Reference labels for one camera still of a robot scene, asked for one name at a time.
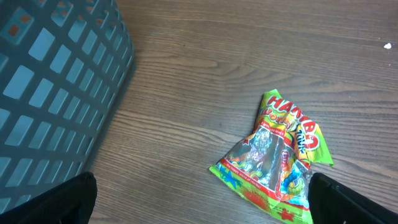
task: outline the colorful candy packaging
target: colorful candy packaging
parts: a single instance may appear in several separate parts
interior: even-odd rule
[[[319,126],[277,90],[264,94],[253,134],[210,171],[242,198],[286,223],[312,223],[310,164],[333,164]]]

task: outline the trash can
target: trash can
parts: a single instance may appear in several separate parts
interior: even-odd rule
[[[87,170],[134,70],[114,0],[0,0],[0,213]]]

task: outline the plastic basket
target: plastic basket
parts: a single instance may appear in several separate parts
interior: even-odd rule
[[[113,0],[0,0],[0,15],[2,213],[87,167],[134,48]]]

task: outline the brown wood plank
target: brown wood plank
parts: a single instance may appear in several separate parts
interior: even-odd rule
[[[397,1],[119,0],[137,72],[92,171],[96,223],[279,223],[208,167],[277,88],[337,181],[398,212]]]

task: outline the waste bin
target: waste bin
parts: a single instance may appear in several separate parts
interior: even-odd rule
[[[113,0],[0,0],[0,213],[87,169],[130,80]]]

